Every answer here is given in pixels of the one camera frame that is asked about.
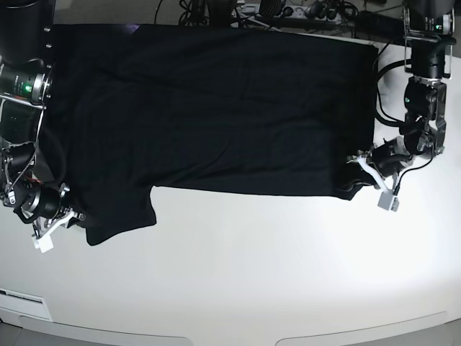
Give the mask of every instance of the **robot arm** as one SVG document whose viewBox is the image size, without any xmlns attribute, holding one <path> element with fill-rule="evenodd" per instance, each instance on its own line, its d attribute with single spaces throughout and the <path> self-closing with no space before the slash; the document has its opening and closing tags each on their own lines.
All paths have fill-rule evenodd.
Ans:
<svg viewBox="0 0 461 346">
<path fill-rule="evenodd" d="M 84 218 L 67 201 L 65 172 L 57 180 L 40 173 L 39 139 L 51 136 L 42 124 L 53 81 L 54 1 L 0 0 L 0 200 L 32 224 L 42 252 L 53 247 L 57 227 Z"/>
<path fill-rule="evenodd" d="M 399 128 L 402 137 L 354 158 L 369 174 L 367 178 L 372 177 L 369 183 L 385 186 L 384 179 L 394 177 L 393 189 L 382 188 L 379 206 L 386 210 L 398 209 L 397 194 L 403 176 L 399 174 L 418 156 L 432 161 L 444 152 L 447 85 L 442 79 L 451 77 L 452 47 L 456 44 L 454 6 L 455 0 L 408 0 L 404 6 L 405 52 L 410 48 L 411 58 L 405 54 L 404 61 L 379 73 L 380 79 L 391 68 L 405 66 L 406 72 L 413 74 L 404 97 L 405 121 L 377 116 L 384 125 Z M 448 71 L 447 49 L 450 50 Z"/>
</svg>

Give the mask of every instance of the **power strip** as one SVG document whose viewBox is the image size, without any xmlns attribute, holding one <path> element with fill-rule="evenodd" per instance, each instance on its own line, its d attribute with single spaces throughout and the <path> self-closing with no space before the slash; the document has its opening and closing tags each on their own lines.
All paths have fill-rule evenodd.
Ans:
<svg viewBox="0 0 461 346">
<path fill-rule="evenodd" d="M 320 18 L 312 18 L 312 17 L 307 17 L 306 13 L 308 13 L 309 7 L 307 6 L 297 6 L 297 5 L 287 5 L 284 7 L 286 9 L 287 7 L 291 7 L 293 10 L 292 15 L 290 16 L 275 16 L 271 19 L 283 19 L 283 20 L 298 20 L 298 21 L 309 21 L 309 24 L 318 24 L 318 25 L 340 25 L 342 22 L 342 18 L 340 14 L 336 14 L 336 17 L 333 19 L 329 19 L 328 17 L 325 17 L 323 19 Z M 261 20 L 262 22 L 265 20 L 268 20 L 265 17 L 262 17 L 259 15 L 259 4 L 244 4 L 239 7 L 237 7 L 237 10 L 246 16 L 253 16 L 254 19 Z"/>
</svg>

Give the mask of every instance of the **white table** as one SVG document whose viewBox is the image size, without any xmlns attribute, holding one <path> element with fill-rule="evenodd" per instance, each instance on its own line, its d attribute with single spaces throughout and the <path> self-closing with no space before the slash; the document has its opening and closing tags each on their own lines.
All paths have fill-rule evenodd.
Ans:
<svg viewBox="0 0 461 346">
<path fill-rule="evenodd" d="M 402 58 L 390 47 L 380 65 Z M 0 288 L 42 296 L 55 322 L 196 346 L 272 346 L 441 311 L 459 319 L 460 59 L 453 68 L 447 149 L 406 176 L 398 213 L 380 210 L 372 188 L 352 203 L 154 188 L 157 226 L 98 247 L 81 229 L 57 231 L 41 254 L 32 229 L 0 208 Z M 408 77 L 385 77 L 394 116 Z M 377 142 L 396 135 L 377 125 Z"/>
</svg>

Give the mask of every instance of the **black shirt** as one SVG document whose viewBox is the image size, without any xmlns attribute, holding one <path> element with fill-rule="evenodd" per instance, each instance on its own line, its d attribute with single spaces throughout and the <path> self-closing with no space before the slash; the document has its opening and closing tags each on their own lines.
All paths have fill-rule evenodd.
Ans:
<svg viewBox="0 0 461 346">
<path fill-rule="evenodd" d="M 151 226 L 152 186 L 336 196 L 372 145 L 372 46 L 245 29 L 60 26 L 46 126 L 97 245 Z"/>
</svg>

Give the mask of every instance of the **cable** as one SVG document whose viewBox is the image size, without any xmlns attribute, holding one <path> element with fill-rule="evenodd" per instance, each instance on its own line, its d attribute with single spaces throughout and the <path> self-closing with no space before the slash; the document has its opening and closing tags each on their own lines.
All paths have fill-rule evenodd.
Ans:
<svg viewBox="0 0 461 346">
<path fill-rule="evenodd" d="M 8 190 L 6 191 L 6 196 L 8 196 L 8 194 L 13 190 L 14 186 L 17 184 L 17 182 L 21 179 L 21 177 L 24 175 L 24 173 L 30 168 L 30 166 L 32 166 L 32 162 L 36 159 L 37 157 L 37 153 L 38 153 L 38 146 L 39 146 L 39 143 L 40 143 L 40 140 L 39 140 L 39 135 L 40 135 L 40 129 L 42 127 L 42 122 L 43 122 L 43 115 L 44 115 L 45 111 L 42 110 L 42 112 L 40 113 L 40 118 L 38 120 L 38 126 L 37 126 L 37 135 L 35 136 L 35 143 L 34 143 L 34 154 L 32 155 L 32 157 L 30 158 L 29 162 L 27 163 L 26 167 L 24 167 L 24 169 L 18 174 L 17 178 L 15 179 L 15 181 L 13 182 L 12 186 L 10 186 L 8 188 Z"/>
<path fill-rule="evenodd" d="M 387 73 L 389 72 L 390 70 L 393 70 L 394 68 L 397 68 L 397 67 L 401 67 L 401 66 L 404 66 L 405 65 L 405 61 L 402 60 L 402 61 L 396 61 L 395 63 L 391 63 L 389 65 L 387 65 L 385 68 L 383 68 L 377 75 L 377 83 L 381 80 L 381 78 Z M 377 90 L 377 94 L 378 94 L 378 100 L 379 100 L 379 103 L 380 103 L 380 108 L 381 110 L 383 110 L 382 108 L 382 100 L 381 100 L 381 94 L 380 94 L 380 90 L 377 86 L 377 83 L 376 83 L 376 90 Z M 403 127 L 404 125 L 406 125 L 406 123 L 404 121 L 401 121 L 401 120 L 397 120 L 395 119 L 394 117 L 389 117 L 390 119 L 393 119 L 393 120 L 387 120 L 385 118 L 382 117 L 382 115 L 378 112 L 378 110 L 376 110 L 375 112 L 375 117 L 376 119 L 382 123 L 383 125 L 386 125 L 386 126 L 389 126 L 391 128 L 401 128 Z"/>
<path fill-rule="evenodd" d="M 359 9 L 351 2 L 345 0 L 325 0 L 329 9 L 335 9 L 345 19 L 354 21 L 359 16 Z"/>
<path fill-rule="evenodd" d="M 380 53 L 377 55 L 375 62 L 373 63 L 373 71 L 375 70 L 375 67 L 376 67 L 377 62 L 380 60 L 381 55 L 385 52 L 386 49 L 389 48 L 390 45 L 393 44 L 393 42 L 394 42 L 395 40 L 398 40 L 399 38 L 401 38 L 401 36 L 394 37 L 392 40 L 390 40 L 388 43 L 386 43 L 386 45 L 384 46 L 384 48 L 383 48 L 383 49 L 380 51 Z"/>
<path fill-rule="evenodd" d="M 236 17 L 237 17 L 238 27 L 241 27 L 241 25 L 243 25 L 244 27 L 249 27 L 248 24 L 246 24 L 245 22 L 242 22 L 242 17 L 240 16 L 240 13 L 238 13 L 238 11 L 236 11 Z"/>
<path fill-rule="evenodd" d="M 384 111 L 384 108 L 382 107 L 382 100 L 381 100 L 380 88 L 377 89 L 377 99 L 378 99 L 378 102 L 379 102 L 379 104 L 380 104 L 381 112 L 382 112 L 386 117 L 388 117 L 389 119 L 392 119 L 392 120 L 396 121 L 397 123 L 398 123 L 399 121 L 402 121 L 402 120 L 399 120 L 399 119 L 395 119 L 394 117 L 391 117 L 389 114 L 387 114 L 387 113 Z"/>
<path fill-rule="evenodd" d="M 193 0 L 189 0 L 189 2 L 187 2 L 187 0 L 179 1 L 179 5 L 184 10 L 184 13 L 181 14 L 178 25 L 185 26 L 185 27 L 188 27 L 191 25 L 194 25 L 194 26 L 207 25 L 208 17 L 201 17 L 201 16 L 199 17 L 196 14 L 194 14 L 192 1 Z"/>
<path fill-rule="evenodd" d="M 411 59 L 407 59 L 406 63 L 410 65 Z M 381 80 L 381 78 L 384 77 L 384 75 L 390 70 L 393 70 L 394 68 L 401 67 L 401 66 L 405 66 L 404 60 L 396 61 L 395 63 L 390 63 L 389 65 L 387 65 L 381 71 L 378 72 L 377 80 L 378 81 Z"/>
<path fill-rule="evenodd" d="M 155 16 L 155 17 L 154 17 L 154 19 L 153 19 L 153 23 L 154 23 L 154 25 L 156 25 L 156 24 L 157 24 L 157 16 L 158 16 L 158 11 L 159 11 L 159 9 L 160 9 L 160 6 L 163 4 L 163 2 L 164 2 L 164 1 L 165 1 L 165 0 L 160 0 L 160 2 L 159 2 L 159 3 L 158 3 L 158 5 L 157 5 L 157 9 L 156 9 L 156 16 Z"/>
<path fill-rule="evenodd" d="M 429 160 L 429 162 L 427 162 L 426 164 L 424 164 L 423 166 L 421 167 L 417 167 L 417 168 L 412 168 L 412 169 L 407 169 L 406 171 L 404 171 L 404 173 L 402 173 L 402 175 L 400 176 L 400 179 L 398 180 L 398 184 L 397 186 L 395 187 L 395 190 L 394 190 L 394 195 L 397 196 L 398 193 L 400 192 L 400 186 L 402 184 L 402 179 L 403 177 L 409 173 L 409 172 L 415 172 L 415 171 L 418 171 L 420 169 L 423 169 L 423 168 L 426 168 L 428 167 L 428 165 L 430 165 L 434 160 L 434 150 L 432 149 L 431 150 L 431 159 Z"/>
<path fill-rule="evenodd" d="M 252 14 L 249 17 L 244 17 L 241 21 L 238 21 L 238 22 L 240 23 L 240 22 L 245 22 L 245 21 L 248 20 L 250 22 L 253 22 L 254 24 L 258 24 L 258 25 L 261 25 L 262 27 L 265 27 L 267 30 L 274 30 L 274 31 L 282 32 L 281 29 L 277 29 L 276 27 L 272 27 L 271 25 L 268 25 L 266 23 L 260 22 L 259 20 L 253 19 L 252 17 L 255 17 L 256 15 L 257 15 L 257 13 Z"/>
</svg>

